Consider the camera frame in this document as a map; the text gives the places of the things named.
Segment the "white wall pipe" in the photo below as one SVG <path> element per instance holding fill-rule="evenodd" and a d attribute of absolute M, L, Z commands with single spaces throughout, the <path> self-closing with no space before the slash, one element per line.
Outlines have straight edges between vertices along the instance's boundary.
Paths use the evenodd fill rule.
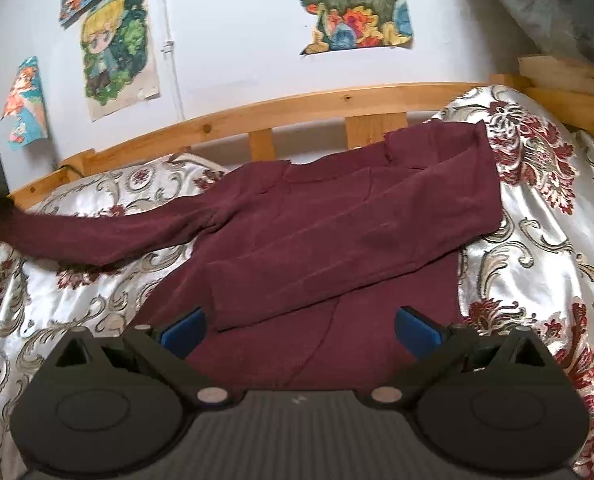
<path fill-rule="evenodd" d="M 161 46 L 161 53 L 163 53 L 163 58 L 166 60 L 169 68 L 170 88 L 177 122 L 184 122 L 185 114 L 178 79 L 177 64 L 175 64 L 175 40 L 173 40 L 171 34 L 167 0 L 161 0 L 161 12 L 163 12 L 163 45 Z"/>

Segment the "anime girl poster left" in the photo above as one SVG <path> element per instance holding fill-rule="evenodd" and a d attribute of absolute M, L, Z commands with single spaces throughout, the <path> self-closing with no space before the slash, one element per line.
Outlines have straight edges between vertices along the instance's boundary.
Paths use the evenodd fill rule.
<path fill-rule="evenodd" d="M 26 58 L 17 69 L 2 118 L 13 117 L 14 126 L 9 133 L 9 146 L 19 150 L 23 146 L 47 139 L 49 127 L 41 88 L 38 60 Z"/>

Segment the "colourful dragon poster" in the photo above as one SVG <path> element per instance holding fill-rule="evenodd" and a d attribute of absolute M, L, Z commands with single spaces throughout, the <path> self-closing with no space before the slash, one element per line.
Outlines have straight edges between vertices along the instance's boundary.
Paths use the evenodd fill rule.
<path fill-rule="evenodd" d="M 408 0 L 300 0 L 317 18 L 304 55 L 377 47 L 408 47 L 413 41 Z"/>

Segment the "maroon long-sleeve sweater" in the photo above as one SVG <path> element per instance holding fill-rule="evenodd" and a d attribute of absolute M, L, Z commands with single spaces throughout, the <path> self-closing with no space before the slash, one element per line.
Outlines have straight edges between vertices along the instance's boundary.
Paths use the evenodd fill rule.
<path fill-rule="evenodd" d="M 28 214 L 0 198 L 0 242 L 32 258 L 107 269 L 191 244 L 137 321 L 203 312 L 187 362 L 244 389 L 387 384 L 411 360 L 397 311 L 457 322 L 458 254 L 501 222 L 486 126 L 438 119 L 306 165 L 251 162 L 131 216 Z"/>

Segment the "wooden bed frame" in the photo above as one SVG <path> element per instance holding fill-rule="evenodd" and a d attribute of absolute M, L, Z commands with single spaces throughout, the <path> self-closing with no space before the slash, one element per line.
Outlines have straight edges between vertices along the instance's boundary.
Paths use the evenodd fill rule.
<path fill-rule="evenodd" d="M 536 101 L 563 124 L 594 136 L 594 68 L 551 56 L 527 56 L 516 74 L 495 74 L 491 84 L 512 88 Z M 138 136 L 102 152 L 88 150 L 12 193 L 22 208 L 42 202 L 61 186 L 72 188 L 98 174 L 110 174 L 152 160 L 189 155 L 195 144 L 247 136 L 250 156 L 272 160 L 277 128 L 342 119 L 348 148 L 362 148 L 403 128 L 416 112 L 440 110 L 468 90 L 471 82 L 416 82 L 299 94 L 223 110 Z"/>

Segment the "floral white satin bedspread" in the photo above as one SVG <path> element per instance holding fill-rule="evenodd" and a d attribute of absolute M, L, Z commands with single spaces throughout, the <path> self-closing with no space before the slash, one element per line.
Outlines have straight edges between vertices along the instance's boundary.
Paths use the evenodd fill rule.
<path fill-rule="evenodd" d="M 594 479 L 594 139 L 502 86 L 463 94 L 441 120 L 484 122 L 502 180 L 503 222 L 463 252 L 461 310 L 483 335 L 534 328 L 589 405 L 577 472 Z M 152 252 L 116 271 L 68 270 L 0 246 L 0 479 L 24 470 L 12 408 L 67 330 L 117 335 L 191 244 Z"/>

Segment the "blond character green poster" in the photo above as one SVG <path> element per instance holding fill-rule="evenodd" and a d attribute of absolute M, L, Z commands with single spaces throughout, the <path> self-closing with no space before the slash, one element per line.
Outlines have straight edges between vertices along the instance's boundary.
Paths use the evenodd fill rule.
<path fill-rule="evenodd" d="M 80 47 L 93 122 L 159 97 L 148 0 L 100 0 L 84 15 Z"/>

